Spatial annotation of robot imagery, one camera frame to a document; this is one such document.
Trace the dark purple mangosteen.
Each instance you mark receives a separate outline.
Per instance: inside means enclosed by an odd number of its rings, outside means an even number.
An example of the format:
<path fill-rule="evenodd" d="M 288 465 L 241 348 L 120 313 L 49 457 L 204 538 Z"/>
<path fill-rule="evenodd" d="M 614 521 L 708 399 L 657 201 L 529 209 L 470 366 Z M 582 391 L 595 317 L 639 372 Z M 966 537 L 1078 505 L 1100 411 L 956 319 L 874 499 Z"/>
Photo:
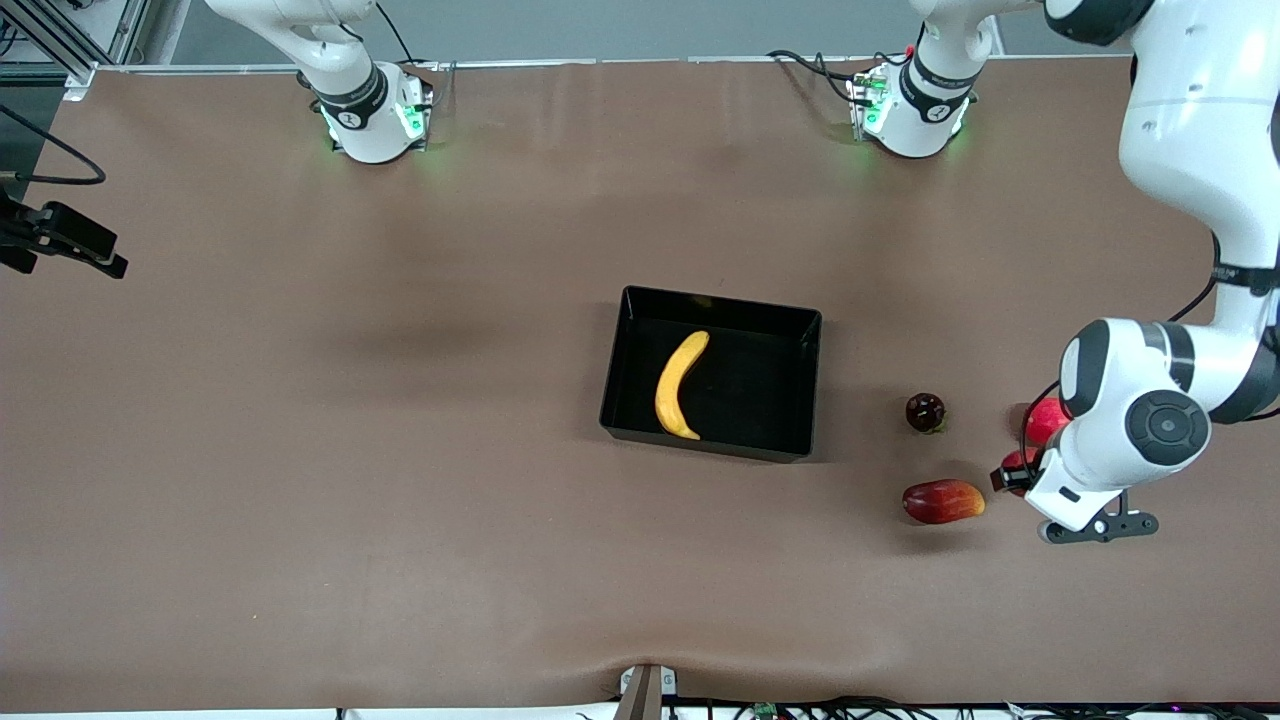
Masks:
<path fill-rule="evenodd" d="M 905 402 L 904 414 L 906 423 L 918 433 L 937 434 L 946 430 L 947 406 L 937 395 L 913 395 Z"/>

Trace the metal table edge clamp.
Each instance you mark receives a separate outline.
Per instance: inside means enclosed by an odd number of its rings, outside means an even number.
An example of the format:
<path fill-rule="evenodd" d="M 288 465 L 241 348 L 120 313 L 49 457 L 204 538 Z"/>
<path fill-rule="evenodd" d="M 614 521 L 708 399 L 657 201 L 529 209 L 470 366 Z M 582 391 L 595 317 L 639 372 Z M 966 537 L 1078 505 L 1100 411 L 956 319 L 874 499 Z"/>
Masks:
<path fill-rule="evenodd" d="M 613 720 L 678 720 L 672 702 L 678 698 L 672 667 L 639 664 L 621 673 L 620 701 Z"/>

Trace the red apple upper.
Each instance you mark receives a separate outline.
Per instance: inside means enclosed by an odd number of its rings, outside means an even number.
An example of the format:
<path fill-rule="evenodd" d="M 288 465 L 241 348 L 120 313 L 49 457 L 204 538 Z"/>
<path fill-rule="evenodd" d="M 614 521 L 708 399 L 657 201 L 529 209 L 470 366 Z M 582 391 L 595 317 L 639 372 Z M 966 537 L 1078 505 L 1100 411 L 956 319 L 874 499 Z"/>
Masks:
<path fill-rule="evenodd" d="M 1044 447 L 1070 420 L 1071 416 L 1061 398 L 1056 396 L 1042 398 L 1027 413 L 1023 441 L 1030 446 Z"/>

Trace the aluminium frame profile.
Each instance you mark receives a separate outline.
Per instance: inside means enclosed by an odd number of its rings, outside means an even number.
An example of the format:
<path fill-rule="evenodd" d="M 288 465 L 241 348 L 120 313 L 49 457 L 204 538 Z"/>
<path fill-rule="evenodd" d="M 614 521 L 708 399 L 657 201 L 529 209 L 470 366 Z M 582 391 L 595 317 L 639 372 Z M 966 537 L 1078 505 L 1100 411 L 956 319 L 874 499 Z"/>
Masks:
<path fill-rule="evenodd" d="M 0 86 L 79 99 L 97 70 L 128 64 L 156 0 L 0 0 Z"/>

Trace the red yellow apple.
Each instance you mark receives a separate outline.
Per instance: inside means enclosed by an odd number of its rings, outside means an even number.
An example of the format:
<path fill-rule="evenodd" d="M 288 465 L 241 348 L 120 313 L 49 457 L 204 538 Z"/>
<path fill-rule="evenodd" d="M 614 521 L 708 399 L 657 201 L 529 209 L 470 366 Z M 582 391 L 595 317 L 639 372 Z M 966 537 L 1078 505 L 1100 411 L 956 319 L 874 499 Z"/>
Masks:
<path fill-rule="evenodd" d="M 1036 474 L 1039 470 L 1039 468 L 1036 469 L 1034 471 L 1025 468 L 1020 468 L 1020 450 L 1006 455 L 1002 459 L 1000 466 L 1009 468 L 1012 471 L 1014 489 L 1011 489 L 1007 493 L 1019 498 L 1024 497 L 1028 489 L 1034 484 Z"/>

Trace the red yellow mango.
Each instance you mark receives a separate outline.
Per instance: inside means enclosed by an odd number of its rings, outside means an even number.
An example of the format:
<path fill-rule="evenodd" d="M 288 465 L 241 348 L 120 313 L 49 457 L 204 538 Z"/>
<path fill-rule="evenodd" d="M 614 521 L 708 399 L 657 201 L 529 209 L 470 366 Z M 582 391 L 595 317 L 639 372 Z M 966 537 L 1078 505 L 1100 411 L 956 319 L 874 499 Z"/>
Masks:
<path fill-rule="evenodd" d="M 943 525 L 986 512 L 986 497 L 972 483 L 959 479 L 931 480 L 902 492 L 905 514 L 916 523 Z"/>

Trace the black plastic box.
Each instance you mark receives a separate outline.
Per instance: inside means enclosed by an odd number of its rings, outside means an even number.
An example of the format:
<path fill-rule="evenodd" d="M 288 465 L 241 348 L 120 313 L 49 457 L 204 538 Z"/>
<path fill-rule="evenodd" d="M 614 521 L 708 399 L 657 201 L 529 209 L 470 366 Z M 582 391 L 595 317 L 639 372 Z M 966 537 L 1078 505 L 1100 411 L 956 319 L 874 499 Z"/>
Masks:
<path fill-rule="evenodd" d="M 792 307 L 628 286 L 620 300 L 599 423 L 612 437 L 769 462 L 808 457 L 823 318 Z M 678 386 L 696 438 L 673 434 L 655 406 L 660 373 L 692 333 L 709 346 Z"/>

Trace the yellow banana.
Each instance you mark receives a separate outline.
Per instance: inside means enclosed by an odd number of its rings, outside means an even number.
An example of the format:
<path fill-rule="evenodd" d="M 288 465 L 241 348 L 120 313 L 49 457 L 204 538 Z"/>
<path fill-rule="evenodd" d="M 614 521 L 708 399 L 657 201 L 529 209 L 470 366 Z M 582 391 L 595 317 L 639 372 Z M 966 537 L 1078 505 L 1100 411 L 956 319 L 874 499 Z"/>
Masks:
<path fill-rule="evenodd" d="M 684 380 L 692 372 L 710 343 L 708 331 L 690 333 L 668 356 L 654 393 L 654 411 L 662 429 L 675 437 L 700 439 L 684 414 L 680 392 Z"/>

